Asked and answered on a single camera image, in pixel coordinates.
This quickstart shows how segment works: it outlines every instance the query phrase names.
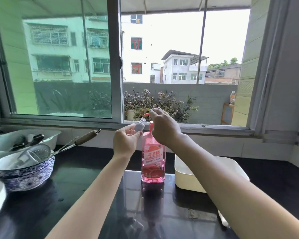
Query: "roof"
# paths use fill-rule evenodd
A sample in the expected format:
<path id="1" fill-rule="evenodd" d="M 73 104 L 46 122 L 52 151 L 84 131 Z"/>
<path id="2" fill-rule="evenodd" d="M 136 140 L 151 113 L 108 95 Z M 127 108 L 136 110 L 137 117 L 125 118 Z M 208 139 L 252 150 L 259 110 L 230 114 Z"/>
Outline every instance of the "roof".
<path id="1" fill-rule="evenodd" d="M 177 51 L 177 50 L 172 50 L 170 49 L 162 58 L 162 60 L 166 60 L 170 55 L 175 54 L 175 55 L 188 55 L 188 56 L 194 56 L 189 60 L 189 64 L 196 64 L 198 63 L 199 60 L 199 55 L 197 54 L 193 54 L 193 53 L 186 53 L 186 52 L 181 52 L 181 51 Z M 206 56 L 201 56 L 201 60 L 206 60 L 209 57 Z"/>
<path id="2" fill-rule="evenodd" d="M 120 0 L 122 15 L 203 11 L 205 0 Z M 82 16 L 80 0 L 19 0 L 23 18 Z M 250 8 L 251 0 L 208 0 L 208 10 Z M 106 15 L 107 0 L 84 0 L 86 16 Z"/>
<path id="3" fill-rule="evenodd" d="M 216 71 L 216 70 L 223 70 L 223 69 L 232 69 L 232 68 L 240 68 L 241 67 L 241 64 L 229 64 L 229 65 L 226 65 L 226 66 L 222 66 L 218 69 L 207 69 L 207 72 L 211 72 L 211 71 Z"/>

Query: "person's left hand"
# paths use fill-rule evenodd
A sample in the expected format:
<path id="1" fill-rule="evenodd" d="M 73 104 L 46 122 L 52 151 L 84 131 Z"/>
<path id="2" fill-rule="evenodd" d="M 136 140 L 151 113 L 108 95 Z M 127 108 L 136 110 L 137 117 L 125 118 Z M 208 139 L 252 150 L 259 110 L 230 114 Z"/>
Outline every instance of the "person's left hand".
<path id="1" fill-rule="evenodd" d="M 131 124 L 117 130 L 113 139 L 114 155 L 131 158 L 136 150 L 136 143 L 142 131 L 135 133 L 135 124 Z"/>

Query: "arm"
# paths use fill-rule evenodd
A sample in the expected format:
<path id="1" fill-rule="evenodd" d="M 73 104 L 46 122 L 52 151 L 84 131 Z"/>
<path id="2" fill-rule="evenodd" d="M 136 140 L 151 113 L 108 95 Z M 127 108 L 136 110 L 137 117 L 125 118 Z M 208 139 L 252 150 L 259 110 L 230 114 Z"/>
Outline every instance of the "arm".
<path id="1" fill-rule="evenodd" d="M 142 132 L 135 134 L 134 127 L 135 124 L 131 124 L 116 131 L 112 160 L 46 239 L 98 238 L 124 170 L 136 149 L 138 138 L 142 135 Z"/>
<path id="2" fill-rule="evenodd" d="M 293 215 L 182 134 L 167 112 L 154 109 L 150 113 L 155 139 L 189 167 L 239 238 L 299 238 L 299 221 Z"/>

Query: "sky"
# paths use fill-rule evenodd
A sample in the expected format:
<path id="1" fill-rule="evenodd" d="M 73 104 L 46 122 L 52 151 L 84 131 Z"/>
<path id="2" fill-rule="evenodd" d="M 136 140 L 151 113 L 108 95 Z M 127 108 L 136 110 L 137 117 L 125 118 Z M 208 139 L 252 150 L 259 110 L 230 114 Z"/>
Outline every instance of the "sky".
<path id="1" fill-rule="evenodd" d="M 209 11 L 202 55 L 207 65 L 243 58 L 250 10 Z M 160 61 L 170 49 L 199 54 L 203 12 L 151 14 L 144 21 L 152 23 L 153 61 Z"/>

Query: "glossy countertop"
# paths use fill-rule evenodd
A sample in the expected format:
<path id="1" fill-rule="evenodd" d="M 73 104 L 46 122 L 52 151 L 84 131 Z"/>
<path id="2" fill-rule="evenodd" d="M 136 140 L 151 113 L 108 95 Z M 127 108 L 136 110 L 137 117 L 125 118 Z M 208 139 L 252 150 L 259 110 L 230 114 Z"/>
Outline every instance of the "glossy countertop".
<path id="1" fill-rule="evenodd" d="M 52 176 L 38 188 L 8 195 L 0 239 L 43 239 L 112 157 L 111 149 L 76 147 L 57 155 Z M 173 154 L 166 167 L 173 172 Z M 281 161 L 236 159 L 251 181 L 299 218 L 299 169 Z M 140 153 L 132 157 L 99 238 L 238 238 L 224 228 L 207 194 L 165 183 L 141 183 Z"/>

